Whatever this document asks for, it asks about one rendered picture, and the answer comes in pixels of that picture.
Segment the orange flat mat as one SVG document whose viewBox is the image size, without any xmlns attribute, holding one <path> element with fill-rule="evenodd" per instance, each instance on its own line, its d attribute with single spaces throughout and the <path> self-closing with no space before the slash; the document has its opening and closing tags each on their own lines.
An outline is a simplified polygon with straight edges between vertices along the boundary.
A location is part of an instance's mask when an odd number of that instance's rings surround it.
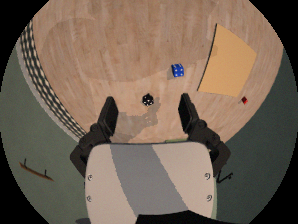
<svg viewBox="0 0 298 224">
<path fill-rule="evenodd" d="M 216 23 L 210 54 L 197 91 L 237 97 L 256 55 L 242 39 Z"/>
</svg>

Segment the blue die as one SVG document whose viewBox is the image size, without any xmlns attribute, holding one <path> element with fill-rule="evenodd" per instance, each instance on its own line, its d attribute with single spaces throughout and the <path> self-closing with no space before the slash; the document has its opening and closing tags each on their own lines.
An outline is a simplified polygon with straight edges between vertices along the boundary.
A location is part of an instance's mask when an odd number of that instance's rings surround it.
<svg viewBox="0 0 298 224">
<path fill-rule="evenodd" d="M 184 67 L 181 64 L 173 64 L 171 66 L 174 77 L 184 76 Z"/>
</svg>

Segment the red die with white pips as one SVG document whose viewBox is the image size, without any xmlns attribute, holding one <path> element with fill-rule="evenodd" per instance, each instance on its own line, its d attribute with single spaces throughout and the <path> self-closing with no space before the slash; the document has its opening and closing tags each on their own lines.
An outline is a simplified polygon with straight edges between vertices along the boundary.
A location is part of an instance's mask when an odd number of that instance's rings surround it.
<svg viewBox="0 0 298 224">
<path fill-rule="evenodd" d="M 245 98 L 245 96 L 241 100 L 244 103 L 244 105 L 248 102 L 247 99 Z"/>
</svg>

